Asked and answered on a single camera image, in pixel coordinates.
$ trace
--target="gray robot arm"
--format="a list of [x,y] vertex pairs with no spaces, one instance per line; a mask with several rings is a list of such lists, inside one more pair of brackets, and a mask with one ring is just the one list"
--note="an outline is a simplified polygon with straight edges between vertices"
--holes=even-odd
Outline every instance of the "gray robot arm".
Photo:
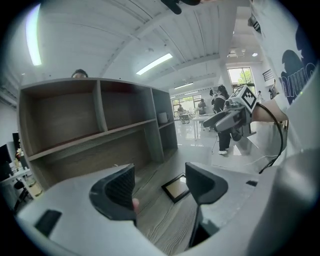
[[211,127],[216,132],[229,130],[232,138],[238,141],[241,136],[248,137],[253,134],[250,123],[256,104],[256,96],[247,85],[244,85],[225,101],[225,110],[204,121],[202,125],[203,127]]

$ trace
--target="black gripper pad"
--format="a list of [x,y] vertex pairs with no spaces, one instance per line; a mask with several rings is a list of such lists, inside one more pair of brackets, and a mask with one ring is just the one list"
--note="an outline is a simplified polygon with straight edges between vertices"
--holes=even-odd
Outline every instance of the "black gripper pad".
[[94,208],[114,221],[132,220],[136,223],[136,213],[132,202],[135,187],[135,165],[97,181],[89,192]]
[[213,204],[228,191],[228,183],[192,163],[185,163],[186,185],[198,205]]

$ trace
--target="ceiling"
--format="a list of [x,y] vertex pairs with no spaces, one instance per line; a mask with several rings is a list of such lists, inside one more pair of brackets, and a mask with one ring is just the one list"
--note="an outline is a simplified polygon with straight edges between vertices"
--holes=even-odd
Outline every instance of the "ceiling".
[[[176,15],[160,0],[46,1],[37,24],[42,64],[32,64],[22,16],[13,28],[6,65],[22,85],[69,78],[76,69],[90,77],[164,90],[193,82],[181,92],[217,84],[221,62],[261,61],[259,44],[247,26],[249,4],[249,0],[180,3],[182,14]],[[243,50],[244,57],[239,57]],[[167,53],[173,57],[136,74]]]

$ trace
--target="white wall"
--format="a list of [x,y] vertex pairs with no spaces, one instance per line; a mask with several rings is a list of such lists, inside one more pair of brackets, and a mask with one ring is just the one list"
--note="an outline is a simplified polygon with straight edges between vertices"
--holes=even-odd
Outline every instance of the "white wall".
[[18,132],[17,112],[0,103],[0,146],[12,142],[13,133]]

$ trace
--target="black sticker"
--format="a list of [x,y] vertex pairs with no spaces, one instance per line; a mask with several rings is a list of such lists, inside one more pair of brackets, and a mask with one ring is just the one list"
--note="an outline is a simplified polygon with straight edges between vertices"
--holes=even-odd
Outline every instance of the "black sticker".
[[249,88],[246,88],[244,94],[241,96],[244,102],[248,105],[250,109],[252,109],[256,103],[256,96],[252,93]]

